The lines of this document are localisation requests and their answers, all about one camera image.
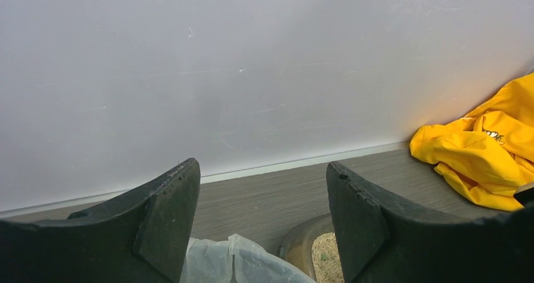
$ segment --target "yellow cloth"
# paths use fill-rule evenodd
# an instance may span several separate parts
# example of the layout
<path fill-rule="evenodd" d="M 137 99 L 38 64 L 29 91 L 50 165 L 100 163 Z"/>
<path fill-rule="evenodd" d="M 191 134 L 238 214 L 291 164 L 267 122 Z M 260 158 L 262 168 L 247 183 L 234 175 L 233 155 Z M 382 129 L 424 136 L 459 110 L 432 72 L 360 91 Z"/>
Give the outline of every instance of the yellow cloth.
<path fill-rule="evenodd" d="M 410 142 L 415 158 L 475 204 L 515 211 L 521 185 L 534 182 L 534 74 L 510 81 L 464 118 L 421 127 Z"/>

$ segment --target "embroidered bee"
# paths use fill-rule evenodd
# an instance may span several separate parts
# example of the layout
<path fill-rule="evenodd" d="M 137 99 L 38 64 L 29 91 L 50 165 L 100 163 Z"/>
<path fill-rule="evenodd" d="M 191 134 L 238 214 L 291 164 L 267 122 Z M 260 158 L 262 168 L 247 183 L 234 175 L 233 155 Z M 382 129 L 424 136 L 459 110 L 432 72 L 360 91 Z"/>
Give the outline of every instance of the embroidered bee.
<path fill-rule="evenodd" d="M 484 133 L 486 133 L 489 137 L 495 139 L 500 145 L 503 145 L 504 142 L 502 141 L 504 135 L 499 135 L 499 133 L 491 131 L 491 130 L 482 130 Z"/>

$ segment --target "beige granular contents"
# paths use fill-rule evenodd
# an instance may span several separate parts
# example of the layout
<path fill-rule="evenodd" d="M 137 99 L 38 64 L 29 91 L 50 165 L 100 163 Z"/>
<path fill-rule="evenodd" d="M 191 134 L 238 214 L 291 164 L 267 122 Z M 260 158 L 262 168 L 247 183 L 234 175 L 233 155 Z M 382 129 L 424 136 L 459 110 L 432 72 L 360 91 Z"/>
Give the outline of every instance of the beige granular contents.
<path fill-rule="evenodd" d="M 312 259 L 317 283 L 345 282 L 341 271 L 341 262 L 339 262 L 338 243 L 334 233 L 322 234 L 314 240 Z"/>

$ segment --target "translucent plastic bag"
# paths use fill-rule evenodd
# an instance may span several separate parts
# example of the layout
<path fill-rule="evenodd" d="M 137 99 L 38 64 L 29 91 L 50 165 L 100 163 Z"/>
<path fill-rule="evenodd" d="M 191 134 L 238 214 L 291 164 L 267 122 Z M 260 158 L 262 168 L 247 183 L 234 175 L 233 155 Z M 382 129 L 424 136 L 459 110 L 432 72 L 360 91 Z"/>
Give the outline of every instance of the translucent plastic bag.
<path fill-rule="evenodd" d="M 311 283 L 290 263 L 233 234 L 228 241 L 190 238 L 180 283 Z"/>

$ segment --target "white wall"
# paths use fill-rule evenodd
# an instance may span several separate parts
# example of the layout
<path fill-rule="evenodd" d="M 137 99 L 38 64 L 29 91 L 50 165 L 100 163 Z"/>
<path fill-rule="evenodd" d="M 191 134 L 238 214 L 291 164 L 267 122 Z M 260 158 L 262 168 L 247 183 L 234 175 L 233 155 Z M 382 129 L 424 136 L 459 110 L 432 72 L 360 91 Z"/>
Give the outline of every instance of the white wall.
<path fill-rule="evenodd" d="M 0 0 L 0 211 L 406 140 L 534 65 L 534 0 Z"/>

